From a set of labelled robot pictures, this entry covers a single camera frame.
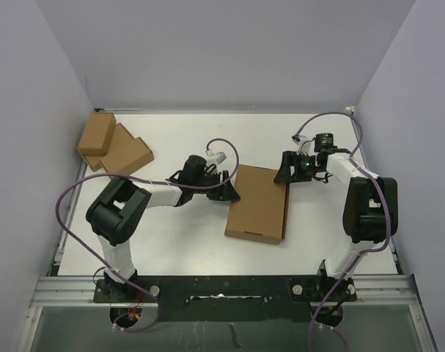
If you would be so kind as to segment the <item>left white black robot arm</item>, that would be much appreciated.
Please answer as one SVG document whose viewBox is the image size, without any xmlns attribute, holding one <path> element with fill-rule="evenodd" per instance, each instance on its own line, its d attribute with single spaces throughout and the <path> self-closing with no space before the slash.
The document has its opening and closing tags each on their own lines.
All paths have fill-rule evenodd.
<svg viewBox="0 0 445 352">
<path fill-rule="evenodd" d="M 190 155 L 181 170 L 163 184 L 136 186 L 131 180 L 114 177 L 101 191 L 86 213 L 86 220 L 98 236 L 104 260 L 110 265 L 104 280 L 111 294 L 129 301 L 136 294 L 137 270 L 132 262 L 130 238 L 148 208 L 181 207 L 195 194 L 217 202 L 237 202 L 240 195 L 227 170 L 218 166 L 226 160 L 223 152 L 208 151 L 204 158 Z"/>
</svg>

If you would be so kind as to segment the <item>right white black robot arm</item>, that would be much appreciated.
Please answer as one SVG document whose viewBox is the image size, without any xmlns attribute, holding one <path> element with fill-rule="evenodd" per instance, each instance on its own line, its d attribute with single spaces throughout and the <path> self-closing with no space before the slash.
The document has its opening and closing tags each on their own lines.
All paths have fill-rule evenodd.
<svg viewBox="0 0 445 352">
<path fill-rule="evenodd" d="M 334 144 L 331 133 L 312 138 L 297 134 L 293 142 L 297 150 L 282 153 L 275 183 L 327 183 L 333 177 L 346 188 L 342 213 L 346 237 L 321 262 L 322 276 L 313 282 L 315 294 L 328 300 L 339 292 L 339 281 L 351 278 L 364 256 L 377 252 L 378 245 L 388 244 L 397 232 L 397 181 L 360 166 L 351 151 Z"/>
</svg>

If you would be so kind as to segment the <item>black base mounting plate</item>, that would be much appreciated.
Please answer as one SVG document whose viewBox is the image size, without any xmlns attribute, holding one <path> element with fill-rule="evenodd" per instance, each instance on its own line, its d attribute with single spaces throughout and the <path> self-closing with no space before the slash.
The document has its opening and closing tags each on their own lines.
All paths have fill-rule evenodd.
<svg viewBox="0 0 445 352">
<path fill-rule="evenodd" d="M 136 276 L 144 295 L 127 284 L 113 284 L 109 278 L 95 284 L 93 301 L 110 305 L 110 318 L 130 327 L 135 314 L 155 304 L 161 323 L 180 322 L 260 322 L 291 320 L 308 322 L 314 305 L 321 301 L 333 305 L 322 309 L 320 317 L 339 319 L 342 303 L 355 301 L 352 279 L 325 274 L 268 276 Z"/>
</svg>

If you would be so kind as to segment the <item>flat cardboard piece underneath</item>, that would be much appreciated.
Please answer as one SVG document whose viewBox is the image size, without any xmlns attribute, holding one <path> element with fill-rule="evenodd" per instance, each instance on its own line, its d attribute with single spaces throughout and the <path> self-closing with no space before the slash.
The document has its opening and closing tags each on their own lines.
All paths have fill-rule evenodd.
<svg viewBox="0 0 445 352">
<path fill-rule="evenodd" d="M 132 135 L 132 133 L 129 132 L 129 130 L 122 123 L 120 122 L 117 123 L 114 129 L 114 134 L 111 138 L 111 144 L 109 146 L 108 154 L 128 144 L 134 139 L 135 137 Z M 96 172 L 102 168 L 100 164 L 101 156 L 91 156 L 91 155 L 81 154 L 81 157 L 93 172 Z"/>
</svg>

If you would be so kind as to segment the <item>aluminium frame rail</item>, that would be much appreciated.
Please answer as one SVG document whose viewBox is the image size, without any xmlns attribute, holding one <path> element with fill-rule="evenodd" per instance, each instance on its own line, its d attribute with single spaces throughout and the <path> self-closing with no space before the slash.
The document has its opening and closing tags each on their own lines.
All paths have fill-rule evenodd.
<svg viewBox="0 0 445 352">
<path fill-rule="evenodd" d="M 94 304 L 90 276 L 42 276 L 37 280 L 31 307 L 87 307 Z"/>
</svg>

